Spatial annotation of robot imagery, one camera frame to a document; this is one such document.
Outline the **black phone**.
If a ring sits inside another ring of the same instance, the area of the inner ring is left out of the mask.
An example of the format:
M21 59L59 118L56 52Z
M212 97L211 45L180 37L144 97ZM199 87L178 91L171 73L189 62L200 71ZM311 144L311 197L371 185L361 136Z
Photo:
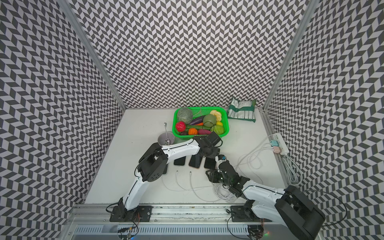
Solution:
M175 166L184 166L186 162L186 157L181 157L176 160L174 160L174 165Z
M164 170L163 170L163 175L165 175L168 171L168 165L165 166Z
M201 162L202 162L202 157L200 154L192 155L189 162L189 167L199 169L201 166Z
M204 163L204 168L208 170L215 170L216 169L216 160L213 158L206 158Z

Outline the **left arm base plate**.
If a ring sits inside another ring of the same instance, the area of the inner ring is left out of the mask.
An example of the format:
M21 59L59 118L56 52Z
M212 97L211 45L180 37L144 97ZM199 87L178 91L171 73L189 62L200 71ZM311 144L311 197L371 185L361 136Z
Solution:
M149 222L152 215L152 206L138 206L133 210L124 210L123 207L114 206L110 222Z

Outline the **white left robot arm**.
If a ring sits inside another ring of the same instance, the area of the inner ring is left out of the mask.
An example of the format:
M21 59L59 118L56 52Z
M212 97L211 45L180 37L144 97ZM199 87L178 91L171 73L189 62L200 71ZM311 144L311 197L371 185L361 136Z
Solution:
M169 146L152 144L140 158L134 170L134 183L128 193L119 200L119 208L124 211L136 209L148 184L159 179L169 163L194 155L214 158L219 153L219 144L222 143L219 135L212 132L209 135L195 136L188 141Z

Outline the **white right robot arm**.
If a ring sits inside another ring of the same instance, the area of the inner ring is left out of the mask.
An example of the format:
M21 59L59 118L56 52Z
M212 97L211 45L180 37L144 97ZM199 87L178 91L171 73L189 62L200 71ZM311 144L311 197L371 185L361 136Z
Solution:
M218 169L207 170L211 183L227 187L246 203L232 207L231 216L237 222L269 220L287 227L299 240L314 240L325 222L325 214L298 188L277 189L261 185L240 176L229 163L221 160Z

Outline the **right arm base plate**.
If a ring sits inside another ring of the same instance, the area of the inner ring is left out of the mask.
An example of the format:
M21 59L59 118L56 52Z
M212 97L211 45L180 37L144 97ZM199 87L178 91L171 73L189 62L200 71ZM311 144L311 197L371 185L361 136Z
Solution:
M234 223L270 223L271 220L261 219L257 217L252 210L245 209L244 206L230 206L229 209L226 210L227 213L232 218L232 222Z

